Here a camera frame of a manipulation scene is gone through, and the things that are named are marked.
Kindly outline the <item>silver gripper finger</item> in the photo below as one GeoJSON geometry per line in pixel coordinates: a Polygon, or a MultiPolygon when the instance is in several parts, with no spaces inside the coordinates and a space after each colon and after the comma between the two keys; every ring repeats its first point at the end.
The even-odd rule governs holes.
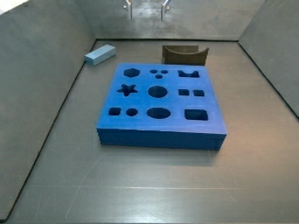
{"type": "Polygon", "coordinates": [[[128,19],[131,20],[132,19],[132,15],[133,15],[131,0],[125,0],[124,9],[125,9],[125,11],[128,13],[128,19]]]}
{"type": "Polygon", "coordinates": [[[164,21],[164,14],[169,10],[169,7],[168,7],[169,3],[171,3],[171,0],[164,0],[163,3],[161,3],[161,12],[160,12],[161,21],[164,21]]]}

